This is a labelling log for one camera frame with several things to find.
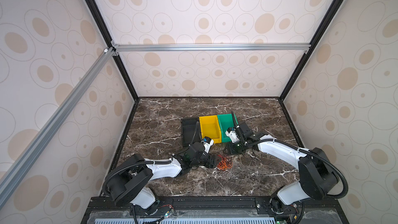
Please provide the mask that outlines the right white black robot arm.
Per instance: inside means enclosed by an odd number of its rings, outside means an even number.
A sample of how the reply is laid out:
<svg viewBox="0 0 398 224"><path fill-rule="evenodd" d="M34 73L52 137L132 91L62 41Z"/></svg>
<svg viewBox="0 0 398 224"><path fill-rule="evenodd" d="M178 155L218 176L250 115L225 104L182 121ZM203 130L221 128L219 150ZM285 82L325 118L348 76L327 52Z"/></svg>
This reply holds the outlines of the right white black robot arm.
<svg viewBox="0 0 398 224"><path fill-rule="evenodd" d="M348 181L320 148L306 149L280 141L267 132L254 132L243 122L225 131L231 139L230 151L242 154L253 149L290 164L297 169L299 180L277 190L271 199L283 207L308 199L341 199L348 194Z"/></svg>

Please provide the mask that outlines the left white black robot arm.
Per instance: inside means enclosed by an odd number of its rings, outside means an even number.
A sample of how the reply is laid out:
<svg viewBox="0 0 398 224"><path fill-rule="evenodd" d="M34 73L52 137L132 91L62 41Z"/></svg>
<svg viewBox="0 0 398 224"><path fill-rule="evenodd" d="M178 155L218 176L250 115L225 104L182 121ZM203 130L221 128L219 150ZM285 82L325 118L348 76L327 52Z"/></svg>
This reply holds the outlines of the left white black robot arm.
<svg viewBox="0 0 398 224"><path fill-rule="evenodd" d="M211 143L195 142L165 160L134 154L107 174L102 192L112 198L115 206L131 204L152 211L160 200L147 184L156 179L181 177L198 167L215 169L222 158L210 154L210 148Z"/></svg>

